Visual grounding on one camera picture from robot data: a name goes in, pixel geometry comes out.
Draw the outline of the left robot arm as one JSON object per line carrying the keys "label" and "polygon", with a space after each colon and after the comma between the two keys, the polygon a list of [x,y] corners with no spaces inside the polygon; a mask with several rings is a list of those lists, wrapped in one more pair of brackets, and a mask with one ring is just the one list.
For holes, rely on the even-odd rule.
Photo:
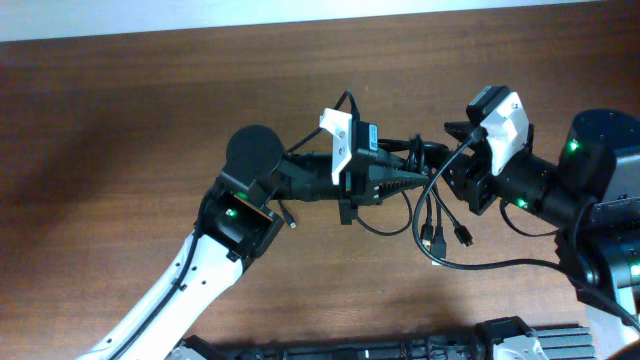
{"label": "left robot arm", "polygon": [[237,283],[285,224],[271,203],[335,200],[350,224],[362,206],[427,181],[417,139],[379,139],[364,123],[334,136],[331,152],[286,150],[262,125],[237,131],[171,265],[86,359],[164,359],[206,308]]}

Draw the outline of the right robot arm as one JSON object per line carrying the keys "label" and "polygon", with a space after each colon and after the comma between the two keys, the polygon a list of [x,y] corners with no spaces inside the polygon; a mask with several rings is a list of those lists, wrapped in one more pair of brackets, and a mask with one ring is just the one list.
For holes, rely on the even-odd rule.
{"label": "right robot arm", "polygon": [[639,121],[621,111],[577,114],[551,163],[533,152],[528,137],[498,175],[485,143],[459,155],[443,177],[455,196],[480,215],[495,199],[557,227],[560,267],[602,293],[577,289],[594,309],[590,319],[602,348],[618,359],[639,356],[639,338],[628,320],[614,319],[615,305],[639,315]]}

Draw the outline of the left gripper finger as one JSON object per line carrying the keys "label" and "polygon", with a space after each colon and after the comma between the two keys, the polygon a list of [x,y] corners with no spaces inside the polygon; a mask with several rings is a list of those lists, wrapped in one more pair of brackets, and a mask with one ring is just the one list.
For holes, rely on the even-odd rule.
{"label": "left gripper finger", "polygon": [[365,182],[365,198],[371,204],[381,204],[385,199],[402,191],[412,190],[429,183],[424,174],[401,169],[372,165]]}
{"label": "left gripper finger", "polygon": [[403,169],[405,160],[384,149],[369,152],[369,168]]}

